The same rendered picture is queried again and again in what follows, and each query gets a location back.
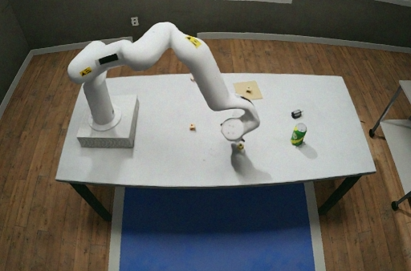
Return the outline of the tan square mat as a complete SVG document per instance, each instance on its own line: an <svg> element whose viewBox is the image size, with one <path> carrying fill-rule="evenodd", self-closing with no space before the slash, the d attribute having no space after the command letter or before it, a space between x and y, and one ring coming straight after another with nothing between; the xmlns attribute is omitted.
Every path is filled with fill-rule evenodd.
<svg viewBox="0 0 411 271"><path fill-rule="evenodd" d="M240 83L233 83L236 94L242 95L249 100L263 99L261 91L258 88L258 84L255 81L247 81ZM251 92L246 93L246 87L251 87Z"/></svg>

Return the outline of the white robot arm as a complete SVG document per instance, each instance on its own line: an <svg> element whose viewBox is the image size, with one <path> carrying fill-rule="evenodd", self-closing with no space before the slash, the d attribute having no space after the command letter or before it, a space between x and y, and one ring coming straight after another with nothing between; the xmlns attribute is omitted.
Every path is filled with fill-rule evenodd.
<svg viewBox="0 0 411 271"><path fill-rule="evenodd" d="M88 122L93 130L111 130L122 116L120 108L110 99L105 81L107 71L127 63L134 71L145 71L168 48L173 48L177 58L189 68L212 111L246 110L242 115L234 111L234 118L223 122L222 134L227 140L238 139L260 126L254 104L242 95L228 92L208 46L198 38L181 33L172 23L160 22L135 43L120 40L106 46L100 41L91 42L69 64L69 79L73 83L83 84L83 92L91 110Z"/></svg>

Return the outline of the green and yellow drink can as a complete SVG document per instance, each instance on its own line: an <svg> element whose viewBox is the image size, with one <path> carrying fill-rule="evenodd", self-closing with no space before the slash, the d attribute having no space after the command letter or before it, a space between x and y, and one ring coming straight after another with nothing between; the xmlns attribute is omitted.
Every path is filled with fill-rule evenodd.
<svg viewBox="0 0 411 271"><path fill-rule="evenodd" d="M291 142L295 146L299 146L307 133L307 126L304 123L298 123L291 136Z"/></svg>

